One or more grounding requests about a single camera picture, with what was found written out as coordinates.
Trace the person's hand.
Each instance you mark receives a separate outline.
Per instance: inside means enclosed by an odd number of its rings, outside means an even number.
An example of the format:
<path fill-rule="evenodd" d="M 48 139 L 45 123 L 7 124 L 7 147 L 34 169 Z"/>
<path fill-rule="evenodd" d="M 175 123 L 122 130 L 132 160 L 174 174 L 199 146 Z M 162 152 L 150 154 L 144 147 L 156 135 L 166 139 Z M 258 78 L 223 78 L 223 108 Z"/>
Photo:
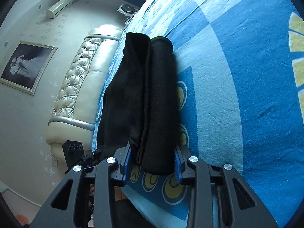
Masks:
<path fill-rule="evenodd" d="M 94 193 L 95 193 L 95 185 L 90 185 L 90 191 L 89 191 L 89 195 L 91 197 L 94 196 Z"/>

